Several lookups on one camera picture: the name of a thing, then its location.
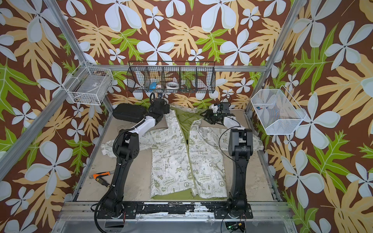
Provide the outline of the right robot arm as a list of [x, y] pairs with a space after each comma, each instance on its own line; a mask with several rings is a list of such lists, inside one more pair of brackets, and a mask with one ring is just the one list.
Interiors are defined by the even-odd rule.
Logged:
[[246, 172], [250, 157], [253, 155], [253, 132], [243, 127], [234, 115], [226, 110], [214, 112], [208, 109], [201, 113], [209, 124], [220, 124], [229, 131], [227, 157], [233, 161], [233, 182], [226, 205], [225, 214], [231, 219], [244, 216], [253, 218], [251, 206], [247, 201]]

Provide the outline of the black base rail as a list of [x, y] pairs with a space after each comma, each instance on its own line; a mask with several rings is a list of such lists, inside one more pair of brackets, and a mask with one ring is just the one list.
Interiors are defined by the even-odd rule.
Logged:
[[99, 207], [96, 212], [98, 219], [135, 219], [141, 214], [186, 215], [189, 213], [212, 214], [215, 219], [245, 218], [253, 219], [253, 211], [250, 204], [246, 209], [234, 206], [231, 201], [214, 202], [122, 202], [119, 211], [105, 210]]

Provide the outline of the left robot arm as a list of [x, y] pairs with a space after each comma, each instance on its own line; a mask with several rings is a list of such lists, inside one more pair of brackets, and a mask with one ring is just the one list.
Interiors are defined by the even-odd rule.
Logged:
[[115, 119], [134, 122], [136, 125], [129, 129], [121, 129], [114, 139], [112, 151], [117, 158], [116, 168], [108, 191], [96, 205], [95, 218], [122, 217], [124, 186], [133, 160], [140, 152], [139, 140], [169, 113], [170, 105], [162, 98], [152, 98], [148, 108], [127, 103], [119, 104], [115, 108]]

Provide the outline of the white tape roll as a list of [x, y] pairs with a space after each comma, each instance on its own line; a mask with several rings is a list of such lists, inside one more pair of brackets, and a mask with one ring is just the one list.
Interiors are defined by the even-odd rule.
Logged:
[[167, 82], [166, 83], [166, 89], [170, 90], [177, 90], [179, 89], [180, 85], [177, 82]]

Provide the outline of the orange handled wrench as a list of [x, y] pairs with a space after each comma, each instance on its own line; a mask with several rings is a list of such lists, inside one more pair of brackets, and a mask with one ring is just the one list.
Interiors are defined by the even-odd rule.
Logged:
[[97, 179], [98, 177], [108, 176], [114, 174], [114, 171], [99, 172], [89, 176], [89, 179]]

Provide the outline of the white mesh basket right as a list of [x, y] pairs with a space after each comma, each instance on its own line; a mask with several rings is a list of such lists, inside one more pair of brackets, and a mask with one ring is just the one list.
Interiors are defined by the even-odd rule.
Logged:
[[261, 89], [251, 98], [252, 106], [267, 135], [291, 135], [306, 118], [306, 111], [291, 93], [279, 89]]

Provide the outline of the black zippered case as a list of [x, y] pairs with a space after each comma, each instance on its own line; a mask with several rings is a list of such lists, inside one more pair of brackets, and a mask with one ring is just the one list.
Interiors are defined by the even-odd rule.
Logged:
[[113, 117], [118, 120], [139, 123], [145, 117], [147, 109], [141, 105], [129, 103], [119, 104], [113, 111]]

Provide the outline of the small green circuit board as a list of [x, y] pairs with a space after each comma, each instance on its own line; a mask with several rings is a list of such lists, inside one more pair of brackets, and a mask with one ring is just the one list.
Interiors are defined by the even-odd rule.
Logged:
[[241, 222], [226, 222], [225, 227], [229, 233], [245, 233], [245, 223]]

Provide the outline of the blue object in basket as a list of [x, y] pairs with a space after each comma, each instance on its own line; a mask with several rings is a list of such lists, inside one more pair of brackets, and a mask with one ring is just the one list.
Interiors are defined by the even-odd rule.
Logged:
[[150, 90], [155, 90], [156, 87], [157, 87], [157, 83], [156, 82], [150, 83], [150, 85], [149, 85], [149, 89]]

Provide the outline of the white green printed jacket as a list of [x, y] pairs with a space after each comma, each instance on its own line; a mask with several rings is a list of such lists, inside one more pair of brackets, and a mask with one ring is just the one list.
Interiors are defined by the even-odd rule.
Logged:
[[228, 117], [228, 125], [203, 125], [201, 112], [171, 107], [165, 115], [166, 127], [150, 129], [139, 139], [140, 151], [151, 155], [150, 199], [211, 199], [228, 197], [224, 160], [231, 129], [242, 123]]

